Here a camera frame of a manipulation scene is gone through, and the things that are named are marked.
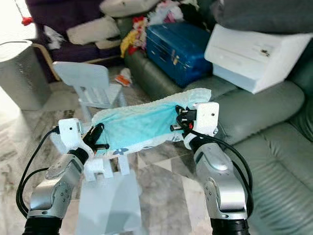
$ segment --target blue suitcase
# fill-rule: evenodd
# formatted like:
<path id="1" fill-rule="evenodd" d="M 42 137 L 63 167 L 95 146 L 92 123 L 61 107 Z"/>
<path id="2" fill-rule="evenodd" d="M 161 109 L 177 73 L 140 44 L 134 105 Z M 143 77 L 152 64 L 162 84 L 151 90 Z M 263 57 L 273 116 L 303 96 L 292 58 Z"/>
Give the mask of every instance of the blue suitcase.
<path id="1" fill-rule="evenodd" d="M 212 71 L 204 59 L 210 34 L 188 23 L 152 25 L 147 29 L 147 55 L 180 87 Z"/>

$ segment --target chair leg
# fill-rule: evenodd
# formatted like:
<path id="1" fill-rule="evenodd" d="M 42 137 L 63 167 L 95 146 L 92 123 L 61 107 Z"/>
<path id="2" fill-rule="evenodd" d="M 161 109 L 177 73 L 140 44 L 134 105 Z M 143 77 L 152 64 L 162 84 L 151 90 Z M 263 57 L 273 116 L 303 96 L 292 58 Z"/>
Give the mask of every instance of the chair leg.
<path id="1" fill-rule="evenodd" d="M 91 113 L 90 113 L 88 107 L 83 105 L 82 103 L 80 104 L 80 106 L 82 107 L 82 111 L 83 111 L 83 114 L 84 114 L 85 121 L 91 122 L 92 116 L 91 116 Z"/>
<path id="2" fill-rule="evenodd" d="M 119 94 L 119 96 L 118 96 L 118 102 L 119 102 L 119 106 L 120 106 L 120 107 L 127 106 L 127 102 L 126 102 L 126 99 L 125 99 L 125 97 L 124 97 L 123 92 L 120 92 L 120 94 Z"/>

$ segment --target gray leather sofa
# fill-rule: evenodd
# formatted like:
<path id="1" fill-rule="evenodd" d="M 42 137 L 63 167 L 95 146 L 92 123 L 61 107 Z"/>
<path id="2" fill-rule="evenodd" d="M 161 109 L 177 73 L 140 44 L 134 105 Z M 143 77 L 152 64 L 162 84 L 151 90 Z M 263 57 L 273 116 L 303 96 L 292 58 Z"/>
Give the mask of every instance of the gray leather sofa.
<path id="1" fill-rule="evenodd" d="M 118 24 L 126 34 L 131 22 L 119 19 Z M 140 51 L 126 54 L 125 64 L 153 100 L 211 89 L 212 100 L 220 104 L 218 137 L 234 145 L 252 171 L 250 223 L 260 234 L 313 234 L 312 41 L 286 81 L 255 95 L 216 76 L 182 89 Z"/>

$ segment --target purple armchair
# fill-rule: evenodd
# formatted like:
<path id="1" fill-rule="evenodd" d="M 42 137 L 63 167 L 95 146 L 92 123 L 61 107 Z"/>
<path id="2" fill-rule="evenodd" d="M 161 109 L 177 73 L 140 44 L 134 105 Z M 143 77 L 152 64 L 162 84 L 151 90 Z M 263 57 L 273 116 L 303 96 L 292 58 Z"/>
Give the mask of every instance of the purple armchair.
<path id="1" fill-rule="evenodd" d="M 60 49 L 48 50 L 44 25 L 62 34 L 76 25 L 103 16 L 99 4 L 102 0 L 26 0 L 29 12 L 37 28 L 37 38 L 32 40 L 40 63 L 49 82 L 58 79 L 52 68 L 52 61 L 70 61 L 101 64 L 106 67 L 123 63 L 119 47 L 98 49 L 94 43 L 74 45 L 63 42 Z"/>

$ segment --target small white chair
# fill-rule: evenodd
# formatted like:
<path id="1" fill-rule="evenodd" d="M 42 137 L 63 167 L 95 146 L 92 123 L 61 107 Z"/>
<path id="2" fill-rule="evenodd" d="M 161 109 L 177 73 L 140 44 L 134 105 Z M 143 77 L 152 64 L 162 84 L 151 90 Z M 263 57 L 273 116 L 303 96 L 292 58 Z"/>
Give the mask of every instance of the small white chair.
<path id="1" fill-rule="evenodd" d="M 122 86 L 109 83 L 106 67 L 75 62 L 54 62 L 53 67 L 65 84 L 74 87 L 86 121 L 92 118 L 88 107 L 109 109 L 116 100 L 127 105 Z"/>

